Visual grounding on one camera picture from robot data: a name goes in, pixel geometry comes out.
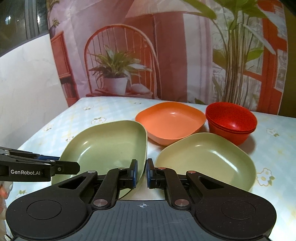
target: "red bowl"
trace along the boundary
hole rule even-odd
[[[257,119],[248,109],[228,102],[215,102],[207,106],[206,117],[216,126],[234,132],[254,131]]]
[[[209,129],[210,129],[211,133],[222,136],[237,146],[244,143],[245,140],[250,135],[250,133],[247,133],[247,134],[245,134],[245,133],[244,134],[231,133],[231,132],[228,132],[228,131],[225,131],[225,130],[222,130],[222,129],[216,127],[210,121],[208,123],[209,123]]]
[[[222,127],[222,126],[219,126],[219,125],[217,125],[216,123],[212,122],[207,116],[206,116],[206,118],[207,118],[208,122],[211,122],[211,124],[212,124],[213,126],[219,128],[219,129],[221,129],[221,130],[224,130],[224,131],[227,131],[227,132],[230,132],[230,133],[234,133],[234,134],[250,134],[250,133],[254,132],[255,129],[256,129],[256,128],[255,128],[255,129],[253,129],[253,130],[251,130],[251,131],[233,131],[233,130],[228,130],[228,129],[226,129],[226,128]]]

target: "printed backdrop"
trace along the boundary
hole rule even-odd
[[[287,70],[278,0],[47,0],[68,105],[132,96],[277,114]]]

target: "window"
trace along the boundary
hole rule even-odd
[[[0,0],[0,55],[46,31],[46,0]]]

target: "tablecloth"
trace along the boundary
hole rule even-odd
[[[134,120],[138,112],[163,102],[131,97],[87,97],[80,99],[34,134],[19,149],[50,156],[60,156],[78,133],[101,123]],[[188,104],[201,111],[205,105]],[[240,145],[253,160],[257,177],[251,192],[270,201],[277,212],[277,221],[270,235],[272,241],[296,240],[296,119],[254,113],[258,126]],[[147,157],[156,159],[164,147],[149,140]],[[50,183],[14,183],[7,200],[49,186]],[[161,190],[138,185],[125,199],[163,199]]]

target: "orange square bowl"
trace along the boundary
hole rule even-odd
[[[179,102],[163,102],[137,114],[148,137],[160,145],[168,146],[198,132],[206,121],[203,112]]]

